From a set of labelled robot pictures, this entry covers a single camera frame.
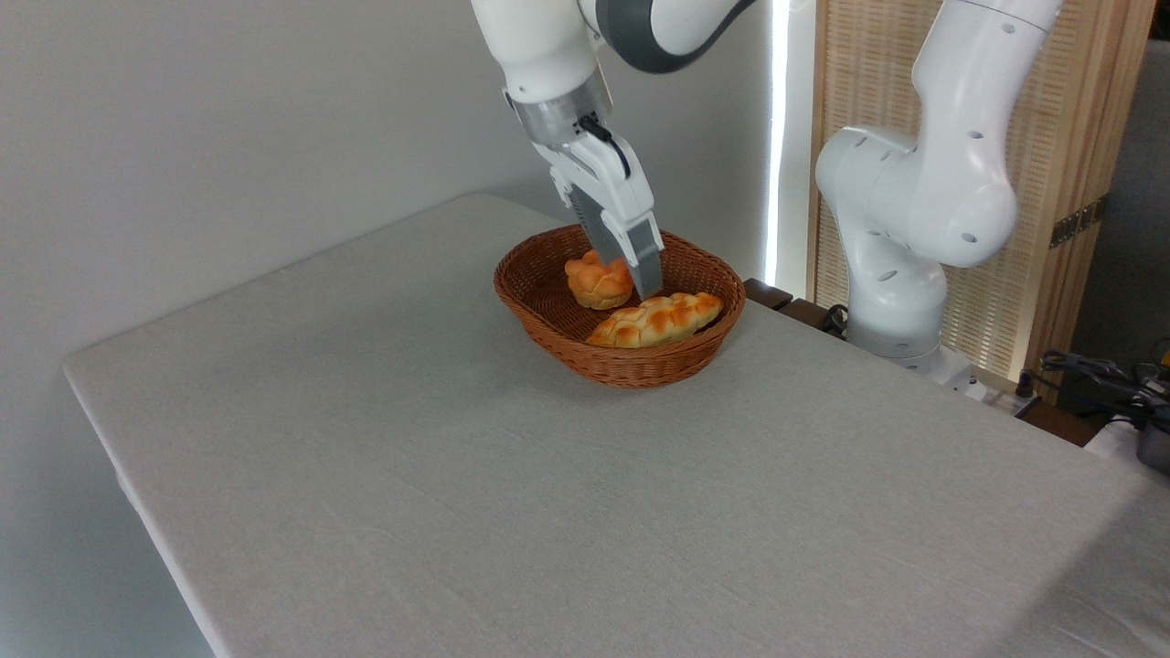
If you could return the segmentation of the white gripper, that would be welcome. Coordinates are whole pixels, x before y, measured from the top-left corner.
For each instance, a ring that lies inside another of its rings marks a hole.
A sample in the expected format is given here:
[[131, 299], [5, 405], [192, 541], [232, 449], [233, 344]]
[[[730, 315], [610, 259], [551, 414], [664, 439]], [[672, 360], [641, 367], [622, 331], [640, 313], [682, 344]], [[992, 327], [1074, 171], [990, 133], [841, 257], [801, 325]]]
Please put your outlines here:
[[[640, 299], [662, 292], [665, 244], [654, 215], [654, 196], [629, 144], [611, 144], [585, 133], [548, 148], [548, 165], [560, 201], [580, 222], [603, 262], [628, 266]], [[628, 249], [618, 240], [625, 233]]]

